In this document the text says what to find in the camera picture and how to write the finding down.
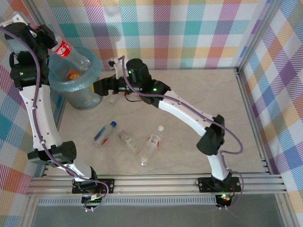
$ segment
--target clear plastic bottle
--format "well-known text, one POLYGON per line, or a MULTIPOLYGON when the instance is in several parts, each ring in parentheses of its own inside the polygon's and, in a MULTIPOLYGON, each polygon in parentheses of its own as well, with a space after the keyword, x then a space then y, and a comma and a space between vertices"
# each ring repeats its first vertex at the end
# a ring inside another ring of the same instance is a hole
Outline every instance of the clear plastic bottle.
POLYGON ((108 138, 113 134, 116 122, 111 122, 109 125, 105 125, 100 132, 94 137, 93 143, 97 146, 103 146, 108 138))
POLYGON ((146 146, 142 150, 142 156, 141 156, 141 165, 144 166, 146 165, 147 161, 152 157, 152 155, 155 153, 157 150, 161 137, 163 135, 163 126, 158 127, 158 131, 155 134, 152 134, 146 143, 146 146))
POLYGON ((118 133, 118 136, 120 137, 121 140, 123 140, 127 146, 133 151, 134 154, 139 154, 139 147, 125 131, 120 131, 118 133))
POLYGON ((87 57, 81 55, 68 42, 63 40, 60 36, 55 35, 58 44, 52 48, 52 51, 57 53, 60 57, 67 59, 74 64, 79 70, 85 71, 90 66, 90 61, 87 57))

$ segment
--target blue plastic container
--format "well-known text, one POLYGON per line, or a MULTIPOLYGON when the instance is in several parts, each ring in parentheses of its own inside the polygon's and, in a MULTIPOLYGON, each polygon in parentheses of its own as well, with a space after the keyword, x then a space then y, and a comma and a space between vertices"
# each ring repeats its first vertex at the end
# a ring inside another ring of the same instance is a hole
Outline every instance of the blue plastic container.
POLYGON ((101 63, 90 50, 83 47, 73 48, 89 59, 91 62, 89 69, 82 72, 68 60, 52 53, 49 59, 49 83, 51 88, 60 92, 73 107, 81 110, 92 109, 102 101, 102 97, 90 88, 90 85, 99 78, 101 63), (72 69, 79 72, 81 77, 68 80, 67 75, 72 69))

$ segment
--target marble surface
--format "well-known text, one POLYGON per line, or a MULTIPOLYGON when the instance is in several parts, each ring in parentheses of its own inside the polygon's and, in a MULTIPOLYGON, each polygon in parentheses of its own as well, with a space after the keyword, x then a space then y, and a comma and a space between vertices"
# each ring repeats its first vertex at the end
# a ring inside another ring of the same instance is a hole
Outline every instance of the marble surface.
MULTIPOLYGON (((112 75, 103 72, 102 77, 112 75)), ((225 125, 244 145, 241 155, 226 155, 230 168, 239 172, 262 172, 262 165, 245 106, 233 70, 151 70, 150 74, 169 85, 177 94, 205 113, 225 118, 225 125)), ((97 174, 167 174, 210 173, 206 156, 198 151, 199 136, 173 115, 144 102, 127 102, 123 95, 116 95, 116 104, 106 103, 107 97, 94 109, 76 110, 67 103, 59 134, 63 141, 73 140, 77 157, 92 166, 97 174), (159 125, 164 135, 158 151, 147 166, 131 153, 115 133, 101 148, 92 144, 93 137, 106 124, 117 122, 117 129, 129 133, 142 148, 159 125)), ((129 99, 136 99, 135 94, 129 99)), ((239 145, 225 135, 222 147, 238 151, 239 145)), ((65 175, 63 170, 49 168, 48 175, 65 175)))

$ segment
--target bottle cap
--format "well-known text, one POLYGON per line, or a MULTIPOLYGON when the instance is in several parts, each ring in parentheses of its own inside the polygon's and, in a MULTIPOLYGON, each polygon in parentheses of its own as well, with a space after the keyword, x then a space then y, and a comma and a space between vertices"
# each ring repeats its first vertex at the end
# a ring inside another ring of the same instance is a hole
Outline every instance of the bottle cap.
POLYGON ((115 127, 117 125, 117 123, 116 122, 111 122, 110 125, 112 125, 113 127, 115 127))
POLYGON ((160 125, 160 126, 158 127, 158 130, 159 130, 159 131, 163 131, 163 130, 164 130, 164 127, 160 125))

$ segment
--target plaid wall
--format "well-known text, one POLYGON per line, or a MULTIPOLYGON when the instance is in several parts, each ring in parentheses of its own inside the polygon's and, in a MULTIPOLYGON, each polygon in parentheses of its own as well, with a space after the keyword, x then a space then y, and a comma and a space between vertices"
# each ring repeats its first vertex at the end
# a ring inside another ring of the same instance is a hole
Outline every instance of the plaid wall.
MULTIPOLYGON (((0 0, 0 21, 7 20, 15 10, 36 25, 21 0, 0 0)), ((27 160, 33 146, 32 131, 25 105, 9 77, 10 53, 0 34, 0 227, 17 225, 31 178, 39 176, 42 168, 27 160)), ((51 100, 57 120, 62 98, 52 92, 51 100)))
POLYGON ((303 226, 303 0, 284 0, 244 72, 266 153, 303 226))
POLYGON ((234 68, 270 0, 35 2, 47 24, 108 70, 107 60, 121 55, 150 69, 234 68))

